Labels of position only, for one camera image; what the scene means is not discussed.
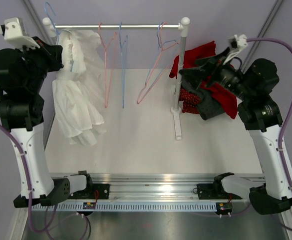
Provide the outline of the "red polka dot skirt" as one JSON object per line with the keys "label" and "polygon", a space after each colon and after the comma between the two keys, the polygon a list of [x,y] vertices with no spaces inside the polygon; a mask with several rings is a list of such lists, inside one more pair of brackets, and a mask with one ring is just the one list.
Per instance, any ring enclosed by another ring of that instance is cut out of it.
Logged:
{"label": "red polka dot skirt", "polygon": [[201,99],[193,93],[180,89],[179,101],[182,102],[182,113],[199,114],[198,104]]}

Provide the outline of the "dark grey dotted skirt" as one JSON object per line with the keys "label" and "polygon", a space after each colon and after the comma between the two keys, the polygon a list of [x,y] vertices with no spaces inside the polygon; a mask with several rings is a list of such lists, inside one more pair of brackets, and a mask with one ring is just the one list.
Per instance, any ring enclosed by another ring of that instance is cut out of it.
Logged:
{"label": "dark grey dotted skirt", "polygon": [[181,88],[195,94],[201,99],[201,102],[198,104],[198,110],[199,115],[203,120],[206,121],[225,112],[221,107],[221,104],[211,96],[211,92],[209,90],[202,88],[192,89],[191,85],[184,80],[182,80]]}

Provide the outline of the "plain red skirt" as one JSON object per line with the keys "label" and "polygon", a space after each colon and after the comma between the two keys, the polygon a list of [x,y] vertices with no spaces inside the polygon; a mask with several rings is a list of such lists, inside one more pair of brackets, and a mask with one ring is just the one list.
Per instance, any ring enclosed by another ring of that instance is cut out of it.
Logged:
{"label": "plain red skirt", "polygon": [[[187,50],[184,56],[184,68],[193,68],[196,60],[212,57],[215,54],[216,44],[214,41]],[[202,83],[200,88],[211,92],[211,96],[221,104],[221,107],[225,111],[223,114],[227,114],[232,119],[236,118],[238,113],[237,98],[233,94],[223,89],[218,84],[214,84],[212,87],[205,87]]]}

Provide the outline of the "white skirt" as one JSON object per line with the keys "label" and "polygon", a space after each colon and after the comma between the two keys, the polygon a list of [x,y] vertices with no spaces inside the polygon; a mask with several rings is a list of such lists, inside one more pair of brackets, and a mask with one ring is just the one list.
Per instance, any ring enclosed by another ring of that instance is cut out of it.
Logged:
{"label": "white skirt", "polygon": [[92,30],[63,30],[63,68],[52,82],[55,118],[70,144],[93,146],[106,132],[102,108],[104,62],[97,53],[100,36]]}

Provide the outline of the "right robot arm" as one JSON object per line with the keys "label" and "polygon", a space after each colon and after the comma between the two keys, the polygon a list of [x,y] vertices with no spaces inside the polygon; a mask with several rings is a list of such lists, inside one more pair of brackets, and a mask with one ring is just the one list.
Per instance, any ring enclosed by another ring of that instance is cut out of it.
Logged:
{"label": "right robot arm", "polygon": [[257,185],[248,179],[227,172],[214,178],[213,194],[224,198],[232,194],[248,199],[261,215],[274,215],[292,207],[292,168],[284,149],[283,119],[270,93],[279,82],[277,67],[265,58],[255,60],[245,73],[234,69],[224,59],[208,57],[201,66],[179,70],[182,84],[194,92],[202,83],[218,84],[241,100],[238,115],[249,132],[265,183]]}

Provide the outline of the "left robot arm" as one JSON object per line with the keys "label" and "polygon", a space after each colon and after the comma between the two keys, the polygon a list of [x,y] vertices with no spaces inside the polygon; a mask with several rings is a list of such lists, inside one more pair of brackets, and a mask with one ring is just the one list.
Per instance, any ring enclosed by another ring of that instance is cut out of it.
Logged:
{"label": "left robot arm", "polygon": [[90,198],[94,186],[85,171],[52,178],[43,144],[44,99],[39,92],[49,72],[63,68],[62,47],[31,38],[31,45],[0,50],[0,128],[13,145],[21,181],[16,208],[54,206],[69,197]]}

